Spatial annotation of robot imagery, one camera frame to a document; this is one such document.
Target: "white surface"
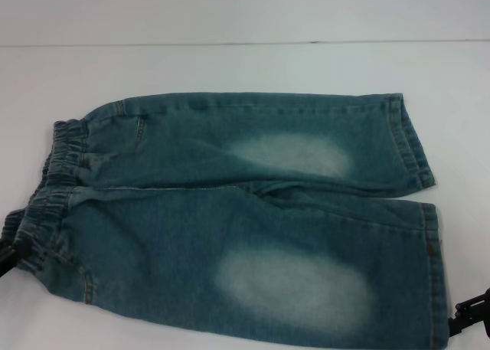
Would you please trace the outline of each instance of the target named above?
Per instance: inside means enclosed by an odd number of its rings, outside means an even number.
[[[0,45],[490,38],[489,0],[0,0]]]
[[[0,45],[490,38],[488,0],[0,0]],[[490,287],[490,42],[0,48],[0,217],[24,207],[52,123],[181,91],[403,92],[438,185],[452,304]],[[451,350],[487,348],[482,325]],[[0,350],[279,349],[125,319],[0,279]]]

